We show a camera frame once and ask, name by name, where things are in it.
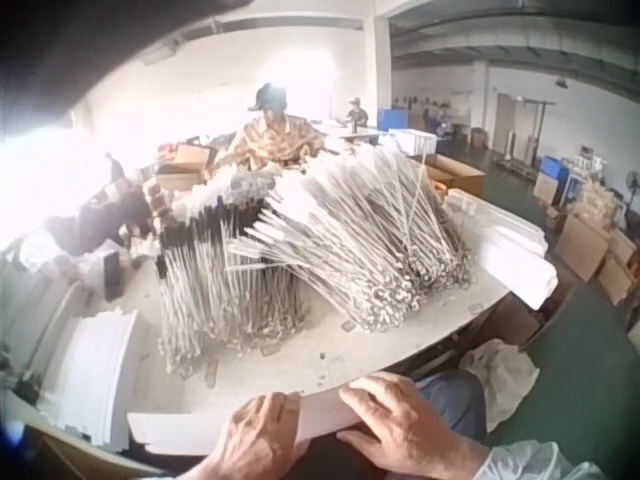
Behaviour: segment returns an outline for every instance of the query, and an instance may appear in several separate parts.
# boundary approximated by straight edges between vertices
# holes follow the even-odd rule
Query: jeans
[[[478,378],[464,370],[438,373],[416,382],[416,387],[459,435],[484,443],[487,409]]]

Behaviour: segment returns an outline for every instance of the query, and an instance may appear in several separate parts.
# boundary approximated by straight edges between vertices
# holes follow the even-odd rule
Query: plaid shirt
[[[227,151],[207,170],[234,164],[251,170],[259,170],[269,162],[297,164],[305,147],[313,154],[322,148],[325,138],[304,118],[285,115],[284,131],[277,132],[259,116],[238,131]]]

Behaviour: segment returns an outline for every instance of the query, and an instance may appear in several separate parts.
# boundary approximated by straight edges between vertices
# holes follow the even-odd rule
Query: metal wire bundle
[[[358,146],[285,172],[233,251],[287,265],[362,329],[400,326],[419,300],[469,280],[468,253],[426,171]]]
[[[211,350],[275,343],[303,322],[298,279],[290,271],[266,259],[268,268],[251,268],[251,259],[227,248],[266,208],[249,196],[260,193],[255,187],[264,187],[264,175],[252,182],[250,172],[236,173],[226,189],[211,185],[200,192],[189,216],[159,235],[160,351],[167,370],[185,378]]]

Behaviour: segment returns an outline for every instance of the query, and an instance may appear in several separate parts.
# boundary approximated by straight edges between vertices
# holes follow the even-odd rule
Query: black cap
[[[256,104],[249,111],[257,110],[284,110],[287,108],[287,91],[272,83],[265,83],[256,92]]]

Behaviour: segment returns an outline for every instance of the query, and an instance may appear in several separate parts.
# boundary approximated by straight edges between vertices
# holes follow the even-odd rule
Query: blue box
[[[404,108],[378,109],[378,130],[388,132],[390,128],[409,128],[409,111]]]
[[[542,157],[540,172],[547,177],[558,181],[558,185],[564,185],[569,178],[569,169],[560,160],[553,157]]]

